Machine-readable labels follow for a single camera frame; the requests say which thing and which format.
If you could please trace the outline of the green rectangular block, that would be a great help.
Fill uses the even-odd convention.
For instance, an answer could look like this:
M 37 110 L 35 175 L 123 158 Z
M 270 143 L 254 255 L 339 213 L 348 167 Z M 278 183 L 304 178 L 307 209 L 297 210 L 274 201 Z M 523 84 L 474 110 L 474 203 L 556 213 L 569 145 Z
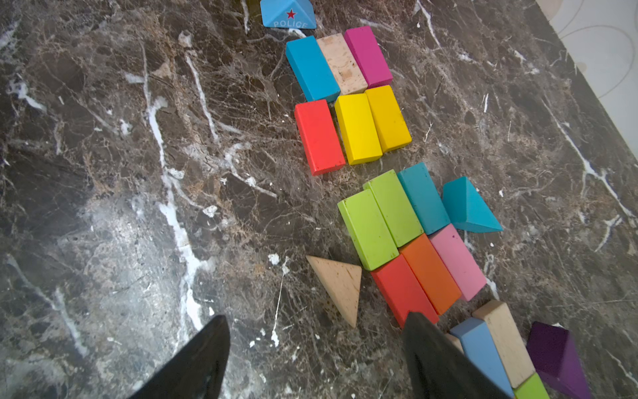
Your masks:
M 537 373 L 514 390 L 516 399 L 550 399 L 543 382 Z

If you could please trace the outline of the teal rectangular block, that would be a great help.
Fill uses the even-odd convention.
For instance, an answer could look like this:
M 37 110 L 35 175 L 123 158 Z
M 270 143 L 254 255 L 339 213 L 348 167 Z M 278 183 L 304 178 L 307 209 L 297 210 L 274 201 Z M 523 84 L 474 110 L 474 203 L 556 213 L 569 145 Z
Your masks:
M 286 44 L 286 56 L 306 101 L 334 102 L 341 93 L 326 58 L 314 37 Z
M 423 162 L 400 171 L 398 179 L 427 235 L 451 223 L 439 192 Z

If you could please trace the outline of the yellow rectangular block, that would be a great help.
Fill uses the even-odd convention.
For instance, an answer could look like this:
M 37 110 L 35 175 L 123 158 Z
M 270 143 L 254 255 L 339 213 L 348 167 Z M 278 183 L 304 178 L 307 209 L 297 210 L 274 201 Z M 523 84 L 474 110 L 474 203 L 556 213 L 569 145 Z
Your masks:
M 412 142 L 405 119 L 391 86 L 365 91 L 383 153 L 400 149 Z
M 339 96 L 335 109 L 348 163 L 354 166 L 381 158 L 382 150 L 367 95 Z

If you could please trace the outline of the pink rectangular block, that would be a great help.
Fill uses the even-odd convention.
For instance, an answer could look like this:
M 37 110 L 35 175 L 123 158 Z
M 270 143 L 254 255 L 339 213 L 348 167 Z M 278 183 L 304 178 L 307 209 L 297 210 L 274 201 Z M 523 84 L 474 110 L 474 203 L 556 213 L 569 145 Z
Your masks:
M 461 299 L 471 301 L 486 285 L 486 278 L 453 224 L 432 234 L 430 242 L 457 284 Z

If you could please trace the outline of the light blue triangular block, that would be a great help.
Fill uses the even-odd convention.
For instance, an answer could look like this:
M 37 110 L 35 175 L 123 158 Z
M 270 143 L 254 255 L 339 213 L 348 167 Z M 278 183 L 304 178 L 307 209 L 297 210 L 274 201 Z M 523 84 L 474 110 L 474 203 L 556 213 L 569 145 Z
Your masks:
M 310 0 L 262 0 L 263 25 L 267 28 L 315 29 L 317 21 Z

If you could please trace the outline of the natural wood triangular block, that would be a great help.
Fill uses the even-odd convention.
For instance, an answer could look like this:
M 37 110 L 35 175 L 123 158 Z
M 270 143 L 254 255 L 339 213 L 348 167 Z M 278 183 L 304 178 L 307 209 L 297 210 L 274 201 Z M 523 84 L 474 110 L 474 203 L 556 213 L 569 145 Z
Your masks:
M 307 255 L 306 259 L 339 313 L 354 329 L 357 326 L 362 267 L 311 255 Z

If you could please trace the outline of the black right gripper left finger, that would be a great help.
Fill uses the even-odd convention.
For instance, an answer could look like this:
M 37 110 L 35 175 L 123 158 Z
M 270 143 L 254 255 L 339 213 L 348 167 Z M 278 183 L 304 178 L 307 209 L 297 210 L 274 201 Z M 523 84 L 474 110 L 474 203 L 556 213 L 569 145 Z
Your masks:
M 230 331 L 213 317 L 133 398 L 218 398 L 229 360 Z

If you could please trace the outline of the lime green block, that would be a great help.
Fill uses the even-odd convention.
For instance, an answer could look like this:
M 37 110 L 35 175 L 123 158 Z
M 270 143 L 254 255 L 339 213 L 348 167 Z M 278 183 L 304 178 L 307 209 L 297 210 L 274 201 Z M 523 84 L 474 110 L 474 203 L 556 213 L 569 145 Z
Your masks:
M 363 189 L 372 192 L 397 248 L 409 244 L 424 233 L 394 170 L 367 181 Z
M 337 206 L 365 270 L 379 269 L 399 256 L 370 190 L 350 196 Z

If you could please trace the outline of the light blue rectangular block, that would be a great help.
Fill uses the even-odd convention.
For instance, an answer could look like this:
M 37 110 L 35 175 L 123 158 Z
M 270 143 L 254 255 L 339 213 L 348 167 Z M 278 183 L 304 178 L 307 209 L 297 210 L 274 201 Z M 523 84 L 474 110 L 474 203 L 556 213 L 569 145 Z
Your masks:
M 450 329 L 450 334 L 460 340 L 465 356 L 470 362 L 507 397 L 514 398 L 513 389 L 486 322 L 469 318 Z

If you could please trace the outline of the natural wood rectangular block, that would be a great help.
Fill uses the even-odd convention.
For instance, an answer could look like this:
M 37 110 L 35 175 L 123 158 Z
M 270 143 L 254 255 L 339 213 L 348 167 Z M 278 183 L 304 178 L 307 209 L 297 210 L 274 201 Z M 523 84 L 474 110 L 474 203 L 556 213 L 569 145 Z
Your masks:
M 487 324 L 510 385 L 518 389 L 535 374 L 535 368 L 508 304 L 492 299 L 472 316 Z

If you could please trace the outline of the orange-red rectangular block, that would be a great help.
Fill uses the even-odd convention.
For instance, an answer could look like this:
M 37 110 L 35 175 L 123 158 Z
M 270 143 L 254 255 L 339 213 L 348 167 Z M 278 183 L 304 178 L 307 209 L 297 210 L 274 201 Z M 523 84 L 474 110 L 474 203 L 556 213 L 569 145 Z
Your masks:
M 435 312 L 445 314 L 461 292 L 426 234 L 400 248 Z

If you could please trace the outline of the magenta rectangular block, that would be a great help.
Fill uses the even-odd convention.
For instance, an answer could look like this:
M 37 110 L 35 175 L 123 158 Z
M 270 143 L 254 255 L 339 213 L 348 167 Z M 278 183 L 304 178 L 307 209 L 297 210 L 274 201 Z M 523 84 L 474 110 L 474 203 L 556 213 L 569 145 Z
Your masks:
M 369 26 L 351 28 L 344 38 L 369 88 L 387 86 L 393 80 L 390 68 Z

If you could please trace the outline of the red rectangular block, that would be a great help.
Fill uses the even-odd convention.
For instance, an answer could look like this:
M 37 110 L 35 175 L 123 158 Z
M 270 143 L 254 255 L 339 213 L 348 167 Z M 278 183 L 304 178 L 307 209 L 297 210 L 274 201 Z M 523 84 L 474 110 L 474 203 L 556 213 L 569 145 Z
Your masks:
M 346 164 L 327 101 L 297 104 L 294 116 L 313 176 L 338 171 Z
M 401 329 L 410 312 L 424 314 L 432 324 L 439 322 L 438 314 L 402 254 L 372 271 L 372 278 Z

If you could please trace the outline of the teal triangular block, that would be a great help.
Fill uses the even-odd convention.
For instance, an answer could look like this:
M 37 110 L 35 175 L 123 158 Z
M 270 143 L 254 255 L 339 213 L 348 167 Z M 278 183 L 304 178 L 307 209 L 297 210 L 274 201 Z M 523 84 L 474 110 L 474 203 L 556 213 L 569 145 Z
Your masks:
M 466 176 L 444 184 L 442 201 L 455 229 L 472 233 L 494 233 L 503 230 Z

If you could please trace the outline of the purple triangular block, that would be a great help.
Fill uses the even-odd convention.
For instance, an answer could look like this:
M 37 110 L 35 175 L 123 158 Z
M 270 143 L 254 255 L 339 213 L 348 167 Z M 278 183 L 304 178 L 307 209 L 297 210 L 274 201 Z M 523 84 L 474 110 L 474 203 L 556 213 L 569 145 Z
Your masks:
M 534 322 L 527 350 L 539 377 L 571 398 L 591 398 L 583 366 L 569 330 Z

